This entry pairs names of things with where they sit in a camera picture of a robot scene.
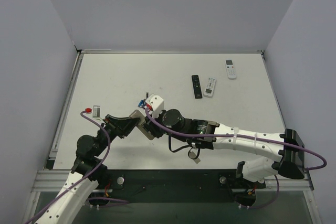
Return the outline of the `beige white remote control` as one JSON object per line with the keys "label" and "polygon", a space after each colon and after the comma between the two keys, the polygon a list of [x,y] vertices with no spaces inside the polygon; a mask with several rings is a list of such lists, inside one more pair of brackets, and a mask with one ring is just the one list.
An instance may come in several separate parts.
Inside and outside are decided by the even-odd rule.
{"label": "beige white remote control", "polygon": [[154,139],[154,135],[149,131],[145,129],[145,125],[146,125],[146,120],[145,120],[145,116],[139,111],[139,110],[134,110],[131,114],[130,114],[130,118],[132,119],[139,119],[138,123],[137,123],[137,128],[151,141]]}

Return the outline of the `beige battery cover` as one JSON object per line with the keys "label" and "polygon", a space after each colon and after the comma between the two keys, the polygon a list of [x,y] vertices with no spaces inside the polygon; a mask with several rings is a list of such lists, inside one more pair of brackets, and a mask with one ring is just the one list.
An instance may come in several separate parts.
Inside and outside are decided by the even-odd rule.
{"label": "beige battery cover", "polygon": [[193,160],[196,164],[198,164],[201,160],[199,158],[198,154],[195,154],[194,152],[189,152],[188,154],[189,158]]}

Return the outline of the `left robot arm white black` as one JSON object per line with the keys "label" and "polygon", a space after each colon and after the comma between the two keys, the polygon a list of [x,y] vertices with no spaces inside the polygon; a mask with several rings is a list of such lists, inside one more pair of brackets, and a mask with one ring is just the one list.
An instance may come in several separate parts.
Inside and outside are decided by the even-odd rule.
{"label": "left robot arm white black", "polygon": [[110,152],[112,141],[116,137],[128,136],[140,121],[139,118],[108,115],[100,124],[87,117],[88,114],[88,111],[80,113],[99,128],[97,135],[83,135],[78,139],[76,159],[61,190],[54,200],[26,223],[72,223],[92,191],[105,186],[108,181],[107,167],[103,162]]}

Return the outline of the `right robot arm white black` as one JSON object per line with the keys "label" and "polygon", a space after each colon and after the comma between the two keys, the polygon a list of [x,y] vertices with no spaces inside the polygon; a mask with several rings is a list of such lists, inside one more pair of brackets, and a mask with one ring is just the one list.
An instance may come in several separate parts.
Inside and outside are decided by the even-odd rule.
{"label": "right robot arm white black", "polygon": [[290,179],[303,179],[305,174],[304,145],[297,132],[259,133],[229,127],[207,120],[184,118],[179,110],[160,113],[145,109],[145,129],[159,138],[185,142],[192,149],[232,150],[257,156],[252,161],[240,161],[237,178],[259,182],[272,175]]}

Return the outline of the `black remote control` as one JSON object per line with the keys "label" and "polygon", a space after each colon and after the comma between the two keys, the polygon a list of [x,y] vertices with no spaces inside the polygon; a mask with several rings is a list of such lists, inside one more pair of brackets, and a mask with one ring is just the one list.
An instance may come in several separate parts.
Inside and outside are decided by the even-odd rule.
{"label": "black remote control", "polygon": [[202,90],[201,90],[201,84],[199,81],[198,75],[192,75],[192,85],[193,85],[193,91],[194,91],[194,97],[195,99],[202,99]]}

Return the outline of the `small white remote control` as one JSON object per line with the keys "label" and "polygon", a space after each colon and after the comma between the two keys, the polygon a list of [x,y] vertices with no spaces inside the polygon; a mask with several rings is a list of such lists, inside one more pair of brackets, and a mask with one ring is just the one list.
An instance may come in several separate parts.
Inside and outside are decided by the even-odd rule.
{"label": "small white remote control", "polygon": [[212,98],[215,90],[216,79],[208,78],[207,85],[204,90],[204,96],[208,98]]}

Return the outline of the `white remote with display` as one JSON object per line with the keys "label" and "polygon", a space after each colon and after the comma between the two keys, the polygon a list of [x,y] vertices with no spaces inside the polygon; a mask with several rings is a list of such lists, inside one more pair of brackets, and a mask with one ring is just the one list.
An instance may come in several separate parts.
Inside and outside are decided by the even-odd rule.
{"label": "white remote with display", "polygon": [[236,75],[236,68],[234,66],[234,63],[231,59],[225,60],[225,66],[226,66],[226,72],[228,79],[234,80],[237,78]]}

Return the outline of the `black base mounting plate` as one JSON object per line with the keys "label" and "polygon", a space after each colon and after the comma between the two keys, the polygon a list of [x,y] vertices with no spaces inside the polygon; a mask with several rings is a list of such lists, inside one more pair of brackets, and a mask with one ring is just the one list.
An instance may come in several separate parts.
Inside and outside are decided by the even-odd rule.
{"label": "black base mounting plate", "polygon": [[89,196],[92,205],[129,203],[254,203],[265,183],[236,177],[235,169],[110,169]]}

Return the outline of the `aluminium frame rail left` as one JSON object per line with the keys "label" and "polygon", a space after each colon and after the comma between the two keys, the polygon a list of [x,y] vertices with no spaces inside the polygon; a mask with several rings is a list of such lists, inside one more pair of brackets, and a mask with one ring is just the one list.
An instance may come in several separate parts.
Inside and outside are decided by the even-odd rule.
{"label": "aluminium frame rail left", "polygon": [[78,51],[77,53],[77,57],[76,57],[76,61],[75,61],[75,65],[73,67],[72,70],[72,74],[71,74],[71,79],[70,79],[70,83],[69,83],[69,87],[68,87],[68,91],[65,97],[65,101],[63,103],[62,106],[62,110],[61,110],[61,114],[60,114],[60,118],[57,124],[57,128],[54,134],[54,138],[53,138],[53,142],[50,148],[50,152],[48,155],[48,158],[46,160],[46,164],[43,168],[43,170],[50,170],[53,169],[56,157],[57,157],[57,152],[59,149],[59,143],[60,143],[60,139],[62,136],[62,132],[64,129],[64,125],[65,125],[65,121],[67,118],[67,114],[68,114],[68,110],[71,104],[71,99],[73,96],[73,92],[75,90],[75,86],[76,86],[76,82],[78,79],[78,74],[80,71],[80,67],[82,64],[82,59],[83,59],[83,55],[81,51]]}

